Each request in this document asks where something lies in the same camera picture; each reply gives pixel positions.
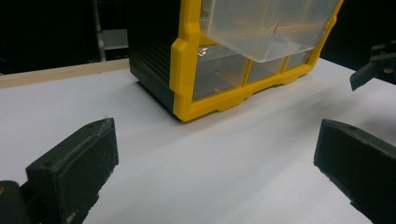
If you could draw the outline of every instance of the dark background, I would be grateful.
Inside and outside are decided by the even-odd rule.
[[[1,0],[0,74],[100,62],[94,1]],[[102,30],[126,29],[125,1],[96,0]],[[345,0],[320,57],[353,70],[364,66],[371,46],[396,39],[391,5]]]

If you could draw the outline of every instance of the transparent bin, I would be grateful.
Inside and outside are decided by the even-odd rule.
[[[245,57],[221,45],[201,46],[198,49],[193,101],[239,87],[246,65]]]
[[[263,63],[311,50],[339,0],[203,0],[202,31]]]

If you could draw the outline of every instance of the white table surface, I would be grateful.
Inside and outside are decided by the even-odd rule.
[[[305,77],[182,123],[128,69],[0,90],[0,179],[83,125],[116,122],[120,164],[84,224],[371,223],[313,164],[322,119],[396,145],[396,87],[356,91],[319,59]]]

